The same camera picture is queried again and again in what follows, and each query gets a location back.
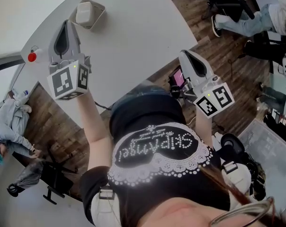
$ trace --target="red cap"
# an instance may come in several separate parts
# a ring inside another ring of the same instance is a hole
[[[29,62],[34,62],[37,59],[37,55],[36,55],[36,53],[31,52],[27,58],[28,58]]]

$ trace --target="woman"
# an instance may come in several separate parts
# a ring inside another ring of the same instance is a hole
[[[217,14],[212,16],[213,32],[217,37],[222,29],[230,30],[246,37],[254,36],[262,31],[272,31],[286,35],[286,0],[278,0],[278,4],[267,4],[249,19],[243,12],[242,18],[236,23],[230,17]]]
[[[140,85],[115,103],[110,119],[113,140],[91,94],[77,100],[90,145],[81,195],[91,223],[91,213],[99,207],[92,199],[107,183],[119,198],[122,227],[208,227],[232,209],[233,196],[224,187],[241,203],[249,203],[222,181],[211,120],[197,110],[194,132],[186,126],[179,102],[164,89]],[[244,226],[252,219],[229,218],[226,225],[216,226]],[[282,226],[279,220],[275,224]]]
[[[23,137],[32,109],[25,105],[27,96],[8,99],[0,108],[0,164],[7,153],[17,152],[29,158],[37,158],[41,151]]]

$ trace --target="hand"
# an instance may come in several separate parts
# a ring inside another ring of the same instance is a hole
[[[37,159],[37,158],[38,158],[38,156],[35,155],[35,154],[33,154],[33,155],[31,155],[31,156],[28,156],[28,157],[31,158],[31,159]]]
[[[41,155],[41,152],[42,151],[36,149],[35,152],[34,152],[34,156],[36,156],[36,158],[38,158]]]

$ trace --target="person sitting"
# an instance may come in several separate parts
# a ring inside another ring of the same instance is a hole
[[[23,137],[28,113],[32,111],[25,105],[27,100],[28,96],[10,98],[0,108],[0,164],[7,153],[17,152],[29,158],[37,158],[41,153]]]
[[[278,0],[278,4],[267,4],[255,13],[254,19],[249,19],[243,12],[241,19],[234,22],[230,17],[217,14],[212,16],[213,32],[217,37],[222,29],[233,31],[246,37],[254,36],[262,31],[272,31],[286,35],[286,0]]]

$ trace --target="pink screen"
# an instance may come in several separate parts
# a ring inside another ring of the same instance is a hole
[[[176,80],[177,85],[180,87],[184,83],[183,72],[179,69],[175,75],[173,75],[174,79]]]

